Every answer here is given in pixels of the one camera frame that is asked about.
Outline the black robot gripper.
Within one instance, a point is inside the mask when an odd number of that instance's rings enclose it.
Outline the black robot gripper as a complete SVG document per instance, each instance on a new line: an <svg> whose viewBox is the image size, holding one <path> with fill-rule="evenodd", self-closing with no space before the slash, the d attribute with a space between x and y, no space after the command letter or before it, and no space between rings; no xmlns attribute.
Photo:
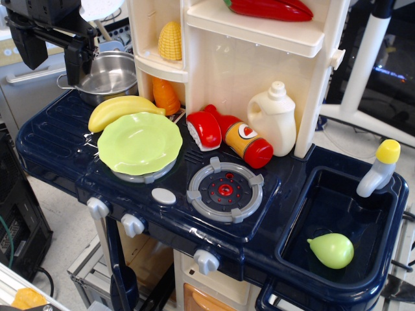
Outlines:
<svg viewBox="0 0 415 311"><path fill-rule="evenodd" d="M90 73L97 31L80 15L81 1L5 1L14 44L25 63L35 70L48 58L46 43L68 45L64 49L70 86Z"/></svg>

